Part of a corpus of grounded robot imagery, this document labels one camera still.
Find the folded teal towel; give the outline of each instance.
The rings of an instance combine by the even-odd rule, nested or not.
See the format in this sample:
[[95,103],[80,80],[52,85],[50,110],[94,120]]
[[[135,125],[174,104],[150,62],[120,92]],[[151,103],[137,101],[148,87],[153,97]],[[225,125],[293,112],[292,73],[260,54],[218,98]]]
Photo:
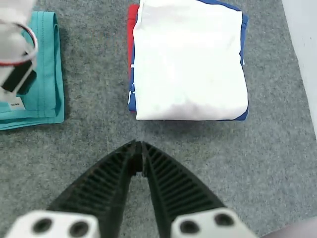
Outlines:
[[26,95],[21,95],[25,110],[11,111],[0,103],[0,130],[64,121],[64,88],[61,72],[60,40],[56,14],[35,11],[29,26],[39,42],[37,78]]

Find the folded cloth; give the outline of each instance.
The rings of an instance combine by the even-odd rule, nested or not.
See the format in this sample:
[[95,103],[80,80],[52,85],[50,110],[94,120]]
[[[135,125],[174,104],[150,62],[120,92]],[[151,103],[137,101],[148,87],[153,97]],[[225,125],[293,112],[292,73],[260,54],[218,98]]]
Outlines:
[[64,89],[60,39],[54,12],[33,12],[29,26],[38,38],[37,78],[26,95],[18,95],[25,110],[11,111],[0,103],[0,130],[64,121]]
[[[216,0],[200,0],[200,1],[203,3],[206,3],[206,4],[222,5],[222,6],[229,8],[229,9],[240,12],[240,10],[237,7],[229,5],[227,3],[219,2]],[[133,18],[132,14],[133,14],[132,10],[129,10],[128,11],[128,19],[130,21],[132,21],[132,18]],[[243,63],[243,51],[244,51],[244,41],[245,41],[245,33],[246,33],[247,23],[248,23],[248,17],[247,17],[247,15],[243,14],[242,15],[242,24],[241,24],[241,29],[240,29],[240,64],[241,65]],[[127,27],[130,28],[130,30],[128,30],[128,32],[131,32],[131,29],[133,29],[134,25],[129,23],[127,25]],[[130,52],[131,51],[130,49],[132,48],[132,58],[131,58],[131,62],[129,61],[129,64],[131,65],[131,73],[130,73],[130,82],[129,82],[128,108],[130,111],[136,111],[135,88],[134,88],[134,46],[131,42],[128,42],[127,48],[128,48],[128,52]],[[238,116],[234,120],[245,120],[247,114],[248,114],[248,108],[246,108],[246,110],[244,111],[244,113],[242,113],[242,115]]]

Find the gray carpet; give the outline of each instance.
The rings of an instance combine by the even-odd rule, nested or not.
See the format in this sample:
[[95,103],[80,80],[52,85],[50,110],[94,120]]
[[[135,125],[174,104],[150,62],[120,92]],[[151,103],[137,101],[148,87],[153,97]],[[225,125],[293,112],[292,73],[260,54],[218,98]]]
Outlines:
[[[135,121],[127,110],[129,1],[39,0],[58,15],[67,120],[0,132],[0,236],[103,155],[145,140],[191,169],[258,235],[317,216],[317,143],[280,0],[229,0],[250,17],[245,122]],[[158,237],[134,178],[121,237]]]

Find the garment label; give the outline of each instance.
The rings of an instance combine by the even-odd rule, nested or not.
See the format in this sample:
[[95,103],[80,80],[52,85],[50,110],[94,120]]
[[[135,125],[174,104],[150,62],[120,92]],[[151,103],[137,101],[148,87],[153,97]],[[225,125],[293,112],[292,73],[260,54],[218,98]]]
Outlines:
[[9,102],[9,107],[11,111],[16,111],[16,110],[25,110],[25,107],[23,105],[23,102],[20,97],[15,98],[11,102]]

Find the folded white towel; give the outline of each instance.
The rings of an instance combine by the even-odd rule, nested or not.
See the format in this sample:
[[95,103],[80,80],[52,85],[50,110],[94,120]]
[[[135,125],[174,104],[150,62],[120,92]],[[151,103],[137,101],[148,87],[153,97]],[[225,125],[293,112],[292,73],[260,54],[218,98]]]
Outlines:
[[133,31],[137,119],[242,115],[248,92],[239,55],[241,24],[242,12],[219,4],[141,0]]

